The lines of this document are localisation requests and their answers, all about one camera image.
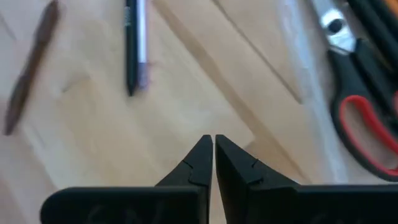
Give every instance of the wooden table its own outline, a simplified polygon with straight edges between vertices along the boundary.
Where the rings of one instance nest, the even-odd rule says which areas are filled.
[[[1,118],[48,2],[0,1]],[[302,184],[328,182],[278,2],[151,1],[150,87],[128,98],[124,1],[61,0],[23,120],[0,137],[0,222],[38,223],[65,187],[154,185],[203,134]],[[211,223],[224,222],[215,182]]]

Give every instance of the scissors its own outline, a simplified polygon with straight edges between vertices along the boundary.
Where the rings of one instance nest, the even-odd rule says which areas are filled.
[[[349,104],[361,113],[372,133],[398,155],[397,89],[368,43],[355,36],[332,0],[312,0],[328,44],[328,59],[336,75],[331,117],[336,131],[353,157],[374,175],[398,182],[398,168],[389,169],[366,152],[344,116]]]

